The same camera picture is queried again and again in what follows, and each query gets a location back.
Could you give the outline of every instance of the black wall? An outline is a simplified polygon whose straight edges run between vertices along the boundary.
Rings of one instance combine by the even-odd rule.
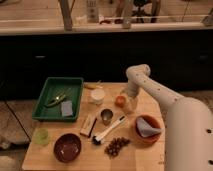
[[[0,37],[0,98],[38,98],[49,76],[126,82],[146,63],[174,90],[213,88],[213,30]]]

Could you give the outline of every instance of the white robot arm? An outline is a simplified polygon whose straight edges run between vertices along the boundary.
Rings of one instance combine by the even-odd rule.
[[[148,65],[129,67],[126,74],[128,96],[136,97],[142,87],[167,110],[165,171],[212,171],[213,115],[209,108],[150,79]]]

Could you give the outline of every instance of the small glass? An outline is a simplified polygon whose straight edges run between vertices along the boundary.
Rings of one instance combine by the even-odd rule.
[[[109,125],[113,117],[113,112],[110,109],[104,109],[101,111],[101,118],[104,125]]]

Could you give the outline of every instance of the wooden cutting board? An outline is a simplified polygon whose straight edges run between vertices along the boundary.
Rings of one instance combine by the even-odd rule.
[[[97,122],[93,133],[102,132],[107,128],[100,118],[100,112],[109,108],[114,115],[112,122],[119,116],[124,115],[122,110],[114,105],[115,97],[125,87],[125,83],[101,83],[106,93],[102,105],[91,103],[91,90],[83,90],[81,98],[80,113],[74,123],[65,122],[39,122],[37,128],[46,128],[49,131],[50,143],[43,147],[33,142],[30,143],[26,153],[22,168],[24,170],[73,170],[73,171],[163,171],[164,170],[164,123],[158,103],[143,89],[138,96],[138,106],[134,113],[126,115],[126,120],[113,129],[106,137],[106,142],[101,146],[96,146],[91,142],[91,138],[80,135],[81,127],[88,114],[97,115]],[[160,139],[153,145],[142,144],[134,135],[132,123],[137,115],[148,114],[155,117],[163,133]],[[82,149],[80,155],[70,163],[59,162],[53,153],[56,140],[63,134],[74,133],[81,139]],[[104,153],[104,149],[113,138],[125,137],[131,143],[123,147],[119,155],[109,158]]]

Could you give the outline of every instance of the small bowl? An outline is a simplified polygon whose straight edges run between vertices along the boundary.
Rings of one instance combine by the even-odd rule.
[[[142,117],[147,123],[149,123],[153,128],[161,128],[159,122],[150,115],[140,115],[137,116],[133,121],[133,133],[136,136],[137,140],[139,140],[142,143],[145,144],[153,144],[155,143],[159,138],[161,134],[156,134],[149,137],[143,137],[140,135],[138,127],[137,127],[137,118]]]
[[[55,157],[63,162],[73,161],[81,152],[81,140],[75,134],[64,134],[55,143]]]

